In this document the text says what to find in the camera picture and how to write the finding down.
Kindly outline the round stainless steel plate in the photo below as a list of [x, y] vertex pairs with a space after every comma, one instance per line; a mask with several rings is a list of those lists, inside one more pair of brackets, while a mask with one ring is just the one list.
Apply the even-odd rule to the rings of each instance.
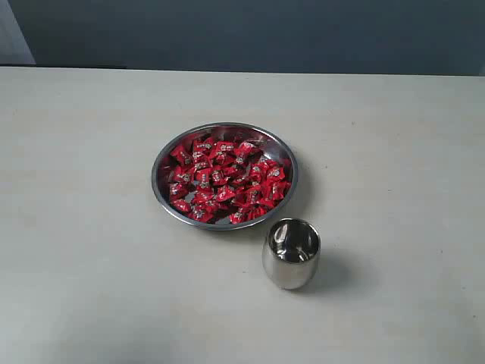
[[[210, 158], [217, 141], [234, 142], [234, 154]], [[192, 156], [186, 168], [170, 156], [179, 144]], [[283, 166], [284, 180], [266, 181], [274, 166]], [[156, 199], [176, 219], [205, 230], [234, 231], [269, 219], [289, 202], [298, 182], [298, 164], [287, 144], [260, 127], [213, 123], [173, 138], [158, 154], [151, 182]], [[169, 184], [176, 182], [189, 188], [184, 198], [192, 206], [189, 213], [171, 205]], [[239, 208], [249, 210], [247, 221], [231, 224], [229, 215]]]

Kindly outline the stainless steel cup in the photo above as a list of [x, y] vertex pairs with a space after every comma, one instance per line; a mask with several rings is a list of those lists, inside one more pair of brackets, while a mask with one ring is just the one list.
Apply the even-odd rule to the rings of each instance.
[[266, 275], [278, 287], [295, 290], [315, 275], [321, 254], [321, 238], [307, 221], [283, 218], [268, 231], [262, 249]]

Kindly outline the red wrapped candy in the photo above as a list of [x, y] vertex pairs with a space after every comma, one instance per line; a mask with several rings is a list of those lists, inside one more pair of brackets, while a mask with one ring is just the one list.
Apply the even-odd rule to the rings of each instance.
[[189, 194], [189, 188], [186, 184], [176, 182], [169, 184], [169, 200], [184, 199]]
[[284, 180], [285, 173], [283, 166], [274, 166], [266, 174], [266, 181], [274, 182]]
[[219, 155], [223, 155], [224, 153], [233, 155], [234, 149], [234, 142], [217, 141], [211, 151], [210, 158], [217, 158]]
[[171, 152], [170, 156], [173, 157], [177, 163], [186, 168], [193, 163], [192, 156], [186, 151], [186, 148], [183, 144], [177, 145]]
[[234, 213], [229, 215], [231, 224], [242, 224], [247, 221], [249, 210], [244, 208], [237, 209]]
[[171, 201], [171, 205], [180, 213], [186, 214], [189, 213], [192, 209], [192, 206], [189, 202], [185, 199], [175, 199]]

